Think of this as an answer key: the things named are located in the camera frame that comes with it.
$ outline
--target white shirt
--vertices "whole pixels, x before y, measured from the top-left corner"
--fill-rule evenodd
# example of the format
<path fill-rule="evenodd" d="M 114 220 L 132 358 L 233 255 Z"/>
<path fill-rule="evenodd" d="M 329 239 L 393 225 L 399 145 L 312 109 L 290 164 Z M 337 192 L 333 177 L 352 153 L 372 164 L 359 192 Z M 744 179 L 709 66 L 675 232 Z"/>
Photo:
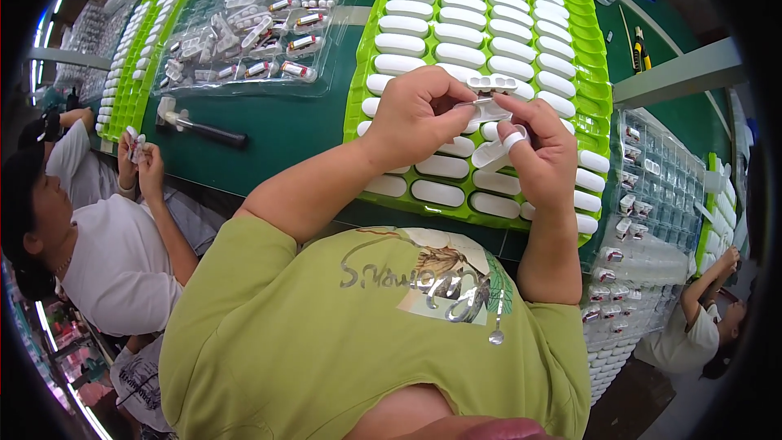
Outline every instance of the white shirt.
<path fill-rule="evenodd" d="M 58 176 L 74 209 L 83 208 L 116 194 L 116 172 L 90 152 L 90 137 L 81 119 L 52 148 L 46 174 Z"/>
<path fill-rule="evenodd" d="M 163 416 L 160 407 L 160 382 L 157 364 L 163 336 L 133 355 L 123 348 L 111 366 L 109 376 L 116 390 L 116 404 L 122 405 L 133 418 L 157 431 L 174 431 Z"/>
<path fill-rule="evenodd" d="M 152 217 L 114 194 L 71 220 L 79 234 L 63 288 L 73 305 L 106 334 L 162 331 L 182 287 Z"/>
<path fill-rule="evenodd" d="M 716 305 L 709 306 L 708 311 L 699 306 L 698 318 L 690 331 L 685 332 L 687 318 L 681 305 L 677 304 L 663 331 L 638 342 L 635 357 L 674 374 L 703 367 L 719 348 L 719 331 L 714 319 L 720 319 Z"/>

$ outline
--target green t-shirt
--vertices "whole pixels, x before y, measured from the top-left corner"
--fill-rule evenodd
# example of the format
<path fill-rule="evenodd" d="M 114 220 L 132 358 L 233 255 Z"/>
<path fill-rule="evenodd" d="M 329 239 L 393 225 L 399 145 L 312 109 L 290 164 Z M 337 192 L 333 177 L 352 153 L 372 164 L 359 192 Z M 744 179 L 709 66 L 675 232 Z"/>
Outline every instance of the green t-shirt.
<path fill-rule="evenodd" d="M 501 345 L 489 335 L 502 296 Z M 181 438 L 342 438 L 388 393 L 435 384 L 456 414 L 581 438 L 591 398 L 577 306 L 524 302 L 462 235 L 346 231 L 297 255 L 226 222 L 168 321 L 163 412 Z"/>

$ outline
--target green workbench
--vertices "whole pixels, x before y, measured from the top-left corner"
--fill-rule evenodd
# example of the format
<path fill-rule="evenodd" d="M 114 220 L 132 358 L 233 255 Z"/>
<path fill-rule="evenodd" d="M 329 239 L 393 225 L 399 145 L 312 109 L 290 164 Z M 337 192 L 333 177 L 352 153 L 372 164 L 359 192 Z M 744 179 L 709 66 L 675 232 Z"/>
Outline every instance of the green workbench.
<path fill-rule="evenodd" d="M 682 18 L 665 0 L 658 0 L 656 4 L 634 1 L 660 24 L 681 50 L 688 52 L 699 47 Z M 355 0 L 345 5 L 371 7 L 374 2 Z M 636 25 L 644 28 L 646 47 L 653 64 L 676 57 L 676 52 L 643 19 L 627 7 L 624 9 L 631 31 Z M 614 32 L 613 40 L 607 45 L 608 72 L 611 82 L 617 83 L 633 74 L 630 48 L 618 5 L 597 5 L 597 19 L 604 36 L 608 31 Z M 334 61 L 333 68 L 336 70 L 331 89 L 323 97 L 185 97 L 177 100 L 177 111 L 188 109 L 194 122 L 246 132 L 250 142 L 244 152 L 204 141 L 190 132 L 155 132 L 158 97 L 149 99 L 142 132 L 146 134 L 147 141 L 160 145 L 166 171 L 170 175 L 246 196 L 262 181 L 342 142 L 347 92 L 356 68 L 355 53 L 362 31 L 363 26 L 347 26 L 341 43 L 333 46 L 329 57 Z M 715 91 L 713 94 L 723 113 L 727 113 L 724 93 Z M 705 94 L 657 103 L 647 106 L 647 109 L 694 154 L 704 158 L 709 152 L 717 152 L 723 160 L 729 159 L 729 139 Z M 96 149 L 100 146 L 100 139 L 96 136 L 93 146 Z M 610 204 L 612 196 L 613 191 L 604 192 L 604 206 Z M 581 249 L 582 260 L 591 260 L 590 255 L 597 250 L 604 231 L 604 220 L 607 219 L 603 218 L 601 229 Z M 526 242 L 525 233 L 479 227 L 438 216 L 420 216 L 362 200 L 351 202 L 335 220 L 356 226 L 429 227 L 463 233 L 494 255 L 511 261 L 521 258 Z"/>

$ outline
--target yellow tool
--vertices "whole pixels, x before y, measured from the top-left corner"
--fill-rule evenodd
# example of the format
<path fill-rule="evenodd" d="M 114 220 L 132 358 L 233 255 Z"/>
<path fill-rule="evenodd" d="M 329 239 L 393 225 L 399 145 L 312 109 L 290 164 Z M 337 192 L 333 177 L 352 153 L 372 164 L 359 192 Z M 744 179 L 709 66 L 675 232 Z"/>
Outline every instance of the yellow tool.
<path fill-rule="evenodd" d="M 633 44 L 633 70 L 636 75 L 651 68 L 651 59 L 644 45 L 644 31 L 636 26 L 636 40 Z"/>

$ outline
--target green plastic tray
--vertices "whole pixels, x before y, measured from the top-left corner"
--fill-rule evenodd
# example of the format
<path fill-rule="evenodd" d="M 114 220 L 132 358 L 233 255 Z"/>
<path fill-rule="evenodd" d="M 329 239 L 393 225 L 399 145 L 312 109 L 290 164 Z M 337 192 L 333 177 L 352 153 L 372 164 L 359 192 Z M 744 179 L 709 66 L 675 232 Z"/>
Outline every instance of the green plastic tray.
<path fill-rule="evenodd" d="M 716 171 L 717 170 L 717 153 L 711 152 L 709 153 L 709 170 Z M 712 214 L 714 213 L 714 208 L 716 207 L 716 204 L 714 202 L 715 194 L 706 194 L 706 204 L 704 205 L 705 208 L 709 210 Z M 736 203 L 733 204 L 734 211 L 736 210 Z M 699 270 L 695 272 L 694 278 L 699 278 L 701 276 L 700 271 L 700 264 L 701 264 L 701 258 L 703 257 L 704 252 L 706 252 L 706 239 L 709 236 L 709 230 L 713 230 L 713 225 L 707 220 L 705 217 L 703 219 L 703 224 L 701 225 L 701 232 L 699 234 L 698 239 L 698 247 L 695 249 L 695 263 L 699 266 Z"/>
<path fill-rule="evenodd" d="M 144 42 L 152 29 L 155 19 L 157 19 L 158 12 L 160 12 L 160 7 L 157 5 L 158 0 L 141 0 L 140 4 L 148 1 L 150 2 L 149 10 L 144 16 L 142 24 L 138 27 L 138 33 L 136 33 L 133 44 L 128 48 L 127 59 L 122 67 L 120 84 L 117 86 L 117 93 L 114 97 L 111 120 L 108 124 L 103 125 L 103 131 L 99 134 L 102 138 L 109 141 L 118 141 L 120 136 L 122 136 L 122 132 L 128 126 L 133 126 L 138 132 L 141 131 L 144 111 L 146 110 L 147 101 L 149 101 L 152 82 L 155 81 L 155 73 L 160 63 L 163 47 L 171 34 L 171 28 L 176 22 L 177 14 L 180 12 L 183 4 L 187 2 L 187 0 L 178 0 L 174 5 L 163 30 L 160 32 L 161 41 L 155 45 L 155 50 L 149 57 L 152 63 L 147 67 L 143 79 L 134 80 L 133 72 L 136 70 L 136 62 L 141 59 L 141 50 L 146 46 Z"/>
<path fill-rule="evenodd" d="M 348 93 L 347 109 L 343 127 L 344 143 L 351 141 L 358 136 L 356 128 L 360 122 L 370 120 L 370 118 L 361 111 L 361 102 L 367 97 L 373 97 L 373 94 L 366 88 L 366 78 L 368 75 L 376 73 L 374 69 L 374 60 L 380 53 L 375 48 L 375 36 L 380 33 L 378 29 L 378 20 L 384 15 L 383 10 L 387 1 L 388 0 L 376 0 L 373 4 L 369 19 L 367 20 L 367 25 L 365 26 L 364 34 L 361 36 L 361 41 L 359 42 L 356 51 L 357 67 L 353 80 L 350 83 L 350 90 Z M 440 9 L 439 1 L 440 0 L 435 0 L 435 4 L 433 5 L 435 18 L 437 18 Z M 570 12 L 569 32 L 573 37 L 573 50 L 576 52 L 576 59 L 573 61 L 573 64 L 576 66 L 576 78 L 573 80 L 573 83 L 576 86 L 576 97 L 572 99 L 573 104 L 576 106 L 576 115 L 570 118 L 569 121 L 572 122 L 573 126 L 576 128 L 576 138 L 578 139 L 579 149 L 590 150 L 599 153 L 606 158 L 610 158 L 608 139 L 611 131 L 611 112 L 613 111 L 613 105 L 611 102 L 611 86 L 608 84 L 608 65 L 605 60 L 605 44 L 600 26 L 597 24 L 594 2 L 593 0 L 564 1 L 565 7 Z M 527 3 L 530 5 L 530 8 L 532 8 L 533 0 L 527 0 Z M 486 4 L 488 9 L 485 16 L 486 21 L 488 22 L 490 20 L 492 6 L 488 1 L 486 1 Z M 427 45 L 427 53 L 423 57 L 423 60 L 427 64 L 435 64 L 437 62 L 433 56 L 434 47 L 438 44 L 438 41 L 433 34 L 434 24 L 435 21 L 429 22 L 429 35 L 424 39 Z M 484 32 L 483 35 L 484 42 L 479 49 L 488 59 L 493 55 L 488 47 L 492 36 L 487 32 Z M 533 29 L 533 40 L 529 43 L 533 48 L 536 48 L 535 41 L 537 38 L 538 34 Z M 535 74 L 537 74 L 540 71 L 539 67 L 535 62 L 533 62 L 532 66 Z M 489 69 L 485 65 L 478 70 L 484 75 L 490 74 Z M 529 83 L 535 92 L 539 90 L 534 79 Z M 480 134 L 480 130 L 465 136 L 472 140 L 475 143 L 475 146 L 478 146 L 485 141 Z M 362 192 L 359 195 L 359 198 L 395 209 L 416 212 L 425 216 L 447 216 L 456 220 L 471 222 L 487 227 L 528 231 L 530 225 L 529 221 L 521 218 L 509 220 L 498 216 L 487 215 L 474 211 L 470 207 L 469 196 L 471 192 L 476 191 L 477 188 L 472 183 L 472 173 L 475 168 L 472 166 L 470 158 L 467 158 L 467 162 L 470 165 L 470 173 L 461 180 L 426 176 L 416 172 L 415 168 L 408 170 L 407 173 L 402 175 L 406 180 L 408 187 L 414 180 L 419 179 L 460 187 L 467 197 L 465 198 L 464 203 L 457 208 L 417 200 L 413 198 L 409 190 L 398 198 L 370 192 Z M 508 175 L 516 175 L 515 171 L 509 167 L 501 169 L 499 172 Z M 591 192 L 591 194 L 597 195 L 598 197 L 601 196 L 600 193 Z M 495 195 L 508 197 L 506 194 Z M 520 194 L 513 199 L 519 203 L 525 201 L 523 194 Z M 599 220 L 602 210 L 598 212 L 581 212 Z M 591 235 L 579 235 L 579 246 L 586 243 L 590 238 Z"/>

